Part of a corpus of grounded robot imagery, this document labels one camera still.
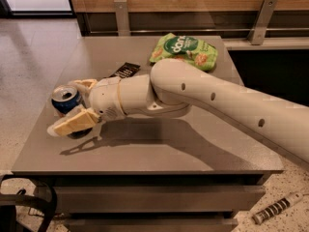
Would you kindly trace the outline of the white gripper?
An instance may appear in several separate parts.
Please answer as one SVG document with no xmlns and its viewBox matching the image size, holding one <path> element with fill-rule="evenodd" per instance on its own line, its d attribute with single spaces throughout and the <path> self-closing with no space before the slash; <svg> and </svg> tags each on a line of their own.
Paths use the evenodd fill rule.
<svg viewBox="0 0 309 232">
<path fill-rule="evenodd" d="M 66 136 L 73 132 L 93 128 L 102 121 L 122 120 L 126 117 L 120 102 L 121 79 L 116 77 L 96 79 L 76 79 L 68 82 L 84 97 L 89 96 L 92 108 L 76 106 L 64 117 L 47 129 L 52 136 Z"/>
</svg>

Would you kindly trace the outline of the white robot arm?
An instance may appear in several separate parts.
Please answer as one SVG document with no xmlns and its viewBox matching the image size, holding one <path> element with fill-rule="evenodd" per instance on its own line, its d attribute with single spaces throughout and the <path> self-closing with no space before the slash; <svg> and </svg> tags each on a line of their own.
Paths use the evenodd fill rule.
<svg viewBox="0 0 309 232">
<path fill-rule="evenodd" d="M 309 107 L 217 78 L 178 59 L 163 59 L 148 74 L 69 82 L 86 97 L 51 125 L 65 136 L 128 115 L 180 117 L 194 105 L 245 133 L 309 161 Z"/>
</svg>

